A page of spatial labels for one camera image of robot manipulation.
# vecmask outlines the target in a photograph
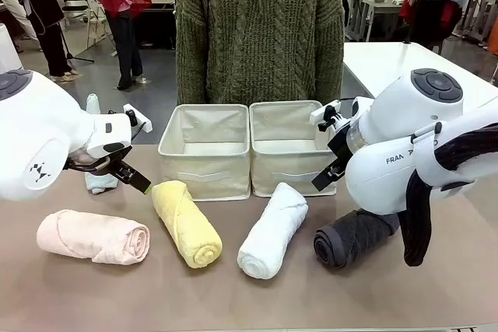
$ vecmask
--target dark gray towel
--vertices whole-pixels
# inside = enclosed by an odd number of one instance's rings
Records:
[[[314,251],[332,267],[346,267],[367,255],[399,228],[398,216],[375,215],[363,209],[351,211],[317,231]]]

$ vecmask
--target rolled towel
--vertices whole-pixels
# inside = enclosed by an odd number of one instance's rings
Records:
[[[90,114],[100,114],[99,98],[94,93],[90,93],[86,98],[86,111]],[[116,188],[118,180],[110,175],[93,175],[85,173],[86,189],[92,194],[101,194],[106,189]]]
[[[279,183],[259,221],[239,249],[237,263],[252,278],[273,278],[282,266],[287,245],[308,211],[305,198]]]
[[[154,208],[187,265],[200,268],[214,262],[221,254],[221,239],[193,202],[185,183],[158,184],[152,195]]]
[[[37,232],[42,250],[98,264],[136,264],[149,252],[149,229],[130,219],[73,210],[46,217]]]
[[[332,267],[346,267],[384,243],[399,228],[398,216],[351,211],[314,236],[318,259]]]

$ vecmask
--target yellow towel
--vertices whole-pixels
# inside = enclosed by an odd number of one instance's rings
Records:
[[[153,204],[189,267],[206,267],[219,257],[221,239],[193,202],[185,183],[173,180],[156,185]]]

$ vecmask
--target pink towel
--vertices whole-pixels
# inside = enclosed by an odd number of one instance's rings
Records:
[[[130,219],[60,210],[37,232],[42,250],[100,264],[136,264],[149,252],[149,229]]]

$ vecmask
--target bin handle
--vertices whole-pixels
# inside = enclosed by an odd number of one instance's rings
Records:
[[[284,173],[273,173],[273,180],[283,180],[286,182],[311,182],[319,172],[308,173],[308,174],[284,174]]]
[[[191,182],[207,183],[214,182],[216,180],[230,178],[230,173],[228,171],[222,171],[220,173],[208,174],[208,175],[197,175],[190,173],[177,173],[179,180],[190,180]]]

